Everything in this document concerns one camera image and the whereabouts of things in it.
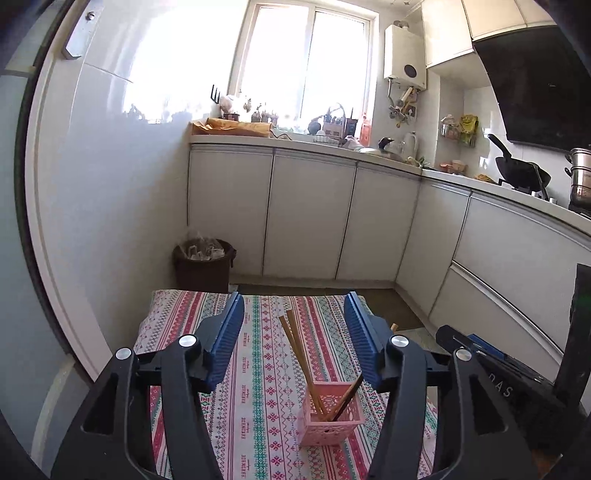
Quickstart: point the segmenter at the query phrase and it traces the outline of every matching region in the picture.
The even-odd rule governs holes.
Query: white kettle
[[[415,132],[405,134],[402,141],[402,158],[406,160],[408,157],[417,158],[418,140]]]

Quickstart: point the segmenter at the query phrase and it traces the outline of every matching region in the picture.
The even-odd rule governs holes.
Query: brown trash can
[[[185,257],[178,245],[174,247],[173,265],[177,288],[210,293],[228,293],[230,267],[234,266],[236,250],[224,240],[218,238],[217,241],[220,242],[226,254],[215,260],[191,260]],[[194,242],[194,240],[185,242],[183,244],[185,251]]]

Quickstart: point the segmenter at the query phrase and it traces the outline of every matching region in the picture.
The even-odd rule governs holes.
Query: chopstick
[[[390,330],[392,331],[392,333],[394,333],[396,330],[398,330],[398,325],[393,323],[392,326],[390,327]],[[360,374],[357,377],[357,380],[355,380],[351,384],[351,386],[347,389],[345,394],[340,398],[340,400],[332,408],[332,410],[326,416],[326,421],[336,421],[339,419],[339,417],[345,411],[347,406],[349,406],[349,403],[351,402],[351,400],[353,400],[355,394],[357,393],[357,390],[361,386],[361,383],[363,383],[363,374]]]
[[[316,408],[316,413],[322,420],[322,418],[326,415],[326,408],[322,402],[322,399],[316,392],[316,386],[314,385],[310,367],[308,366],[304,346],[301,343],[300,330],[297,326],[297,322],[295,320],[296,318],[291,310],[287,310],[286,314],[291,325],[291,329],[283,315],[279,317],[279,321],[281,322],[285,336],[291,345],[291,349],[294,351],[295,357],[300,364],[301,370],[304,373],[304,378],[306,379],[306,384],[308,385],[308,391],[310,392],[312,403],[314,404],[314,408]]]

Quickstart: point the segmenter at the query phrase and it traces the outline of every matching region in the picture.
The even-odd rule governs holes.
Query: cabinet door
[[[416,176],[358,167],[337,279],[394,281],[418,185]]]
[[[469,192],[424,181],[396,283],[426,315],[452,263]]]
[[[562,352],[510,304],[456,265],[447,273],[429,320],[464,335],[475,333],[550,381],[556,377]]]
[[[354,176],[354,161],[276,151],[264,275],[335,278]]]
[[[455,261],[564,348],[576,265],[591,265],[590,243],[557,220],[474,194]]]
[[[232,244],[235,273],[261,275],[272,160],[272,148],[244,145],[200,145],[191,152],[191,231]]]
[[[463,0],[473,40],[525,28],[515,0]]]
[[[427,67],[473,51],[462,0],[424,0],[421,10]]]
[[[528,27],[553,25],[552,17],[535,0],[515,0]]]

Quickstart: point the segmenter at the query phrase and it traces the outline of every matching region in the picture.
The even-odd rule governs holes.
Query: stainless steel pot
[[[572,168],[564,171],[571,177],[570,201],[581,207],[591,207],[591,150],[574,148],[565,155]]]

